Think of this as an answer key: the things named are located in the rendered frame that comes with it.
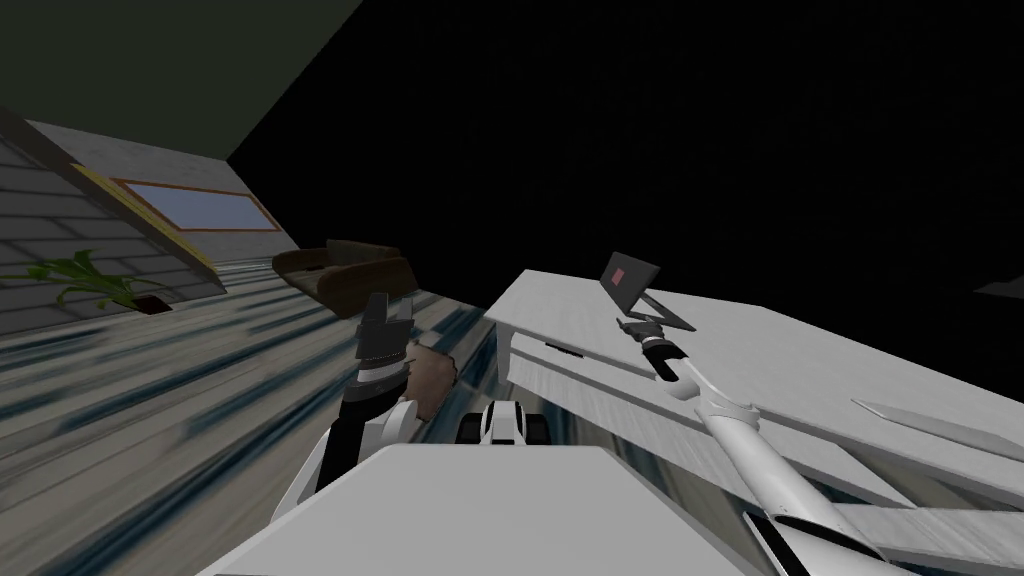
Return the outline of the brown rounded pad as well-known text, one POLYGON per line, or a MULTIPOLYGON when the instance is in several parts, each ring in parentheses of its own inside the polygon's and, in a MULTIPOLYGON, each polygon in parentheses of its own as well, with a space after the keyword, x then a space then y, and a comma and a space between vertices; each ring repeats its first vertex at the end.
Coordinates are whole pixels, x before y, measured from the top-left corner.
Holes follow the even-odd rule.
POLYGON ((429 422, 458 380, 455 360, 418 342, 407 347, 409 378, 406 400, 417 402, 417 418, 429 422))

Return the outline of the white desk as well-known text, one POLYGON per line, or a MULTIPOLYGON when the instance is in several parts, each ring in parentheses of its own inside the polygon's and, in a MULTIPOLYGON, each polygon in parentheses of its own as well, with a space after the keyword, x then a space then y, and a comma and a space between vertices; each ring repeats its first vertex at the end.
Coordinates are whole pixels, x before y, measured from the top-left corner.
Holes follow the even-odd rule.
MULTIPOLYGON (((697 370, 892 564, 1024 576, 1024 405, 768 308, 654 291, 697 370)), ((487 312, 498 374, 652 456, 646 471, 762 576, 761 510, 699 419, 667 394, 590 279, 527 270, 487 312)))

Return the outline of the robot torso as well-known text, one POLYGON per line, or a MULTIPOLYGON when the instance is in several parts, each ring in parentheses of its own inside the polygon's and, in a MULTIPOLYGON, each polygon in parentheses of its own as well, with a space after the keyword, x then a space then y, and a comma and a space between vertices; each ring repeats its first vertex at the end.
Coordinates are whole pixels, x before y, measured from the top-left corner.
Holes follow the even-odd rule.
POLYGON ((319 441, 270 524, 197 576, 762 576, 602 447, 410 444, 411 411, 325 488, 319 441))

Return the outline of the window with brown frame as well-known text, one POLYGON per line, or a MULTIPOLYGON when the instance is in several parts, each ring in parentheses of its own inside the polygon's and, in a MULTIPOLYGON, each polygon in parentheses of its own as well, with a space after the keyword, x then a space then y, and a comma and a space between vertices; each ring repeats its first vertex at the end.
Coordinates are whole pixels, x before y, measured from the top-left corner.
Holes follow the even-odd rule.
POLYGON ((112 179, 181 232, 281 232, 251 194, 112 179))

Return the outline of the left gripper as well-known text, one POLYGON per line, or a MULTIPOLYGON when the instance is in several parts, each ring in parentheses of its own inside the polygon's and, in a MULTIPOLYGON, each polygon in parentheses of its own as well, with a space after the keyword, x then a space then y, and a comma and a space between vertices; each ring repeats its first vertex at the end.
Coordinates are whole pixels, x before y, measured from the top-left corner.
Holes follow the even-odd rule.
POLYGON ((385 292, 375 292, 369 296, 356 332, 356 359, 361 371, 389 366, 406 358, 406 347, 414 325, 414 298, 401 299, 396 320, 388 320, 389 302, 389 295, 385 292))

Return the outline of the brown sofa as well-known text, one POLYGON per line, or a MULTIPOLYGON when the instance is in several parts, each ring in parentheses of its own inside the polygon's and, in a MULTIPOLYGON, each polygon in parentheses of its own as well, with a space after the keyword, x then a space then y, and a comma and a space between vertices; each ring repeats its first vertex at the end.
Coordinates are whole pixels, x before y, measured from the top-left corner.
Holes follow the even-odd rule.
POLYGON ((272 257, 272 270, 341 319, 362 313, 373 293, 396 299, 418 289, 398 248, 347 240, 331 239, 323 248, 282 252, 272 257))

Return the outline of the green potted plant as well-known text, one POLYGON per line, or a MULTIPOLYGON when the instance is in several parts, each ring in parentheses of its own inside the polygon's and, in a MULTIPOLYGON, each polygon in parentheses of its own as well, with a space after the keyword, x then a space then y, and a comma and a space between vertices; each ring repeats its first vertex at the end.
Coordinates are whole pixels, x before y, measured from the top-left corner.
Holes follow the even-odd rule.
POLYGON ((44 259, 25 262, 25 272, 14 275, 0 275, 0 280, 31 280, 40 283, 63 285, 65 288, 56 296, 58 306, 65 306, 65 297, 69 293, 97 294, 101 297, 95 301, 98 310, 105 310, 110 303, 117 303, 145 315, 157 315, 172 308, 159 296, 142 294, 135 284, 147 284, 158 288, 166 285, 131 275, 104 274, 93 264, 93 250, 81 250, 71 258, 44 259))

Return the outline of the dark grey laptop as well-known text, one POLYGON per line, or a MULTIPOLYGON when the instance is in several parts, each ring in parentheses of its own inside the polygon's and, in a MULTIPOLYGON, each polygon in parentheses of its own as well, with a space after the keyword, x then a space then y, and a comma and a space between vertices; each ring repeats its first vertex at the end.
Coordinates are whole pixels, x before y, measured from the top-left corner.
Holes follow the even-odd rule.
POLYGON ((600 283, 626 317, 689 332, 696 329, 647 293, 660 268, 613 252, 600 283))

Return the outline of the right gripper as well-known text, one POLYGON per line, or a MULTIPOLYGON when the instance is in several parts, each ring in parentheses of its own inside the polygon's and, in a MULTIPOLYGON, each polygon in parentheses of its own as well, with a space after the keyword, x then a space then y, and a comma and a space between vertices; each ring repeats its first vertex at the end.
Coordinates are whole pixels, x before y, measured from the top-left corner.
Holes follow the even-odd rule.
POLYGON ((664 340, 665 333, 662 326, 651 319, 634 322, 623 322, 616 319, 618 328, 634 341, 643 344, 651 340, 664 340))

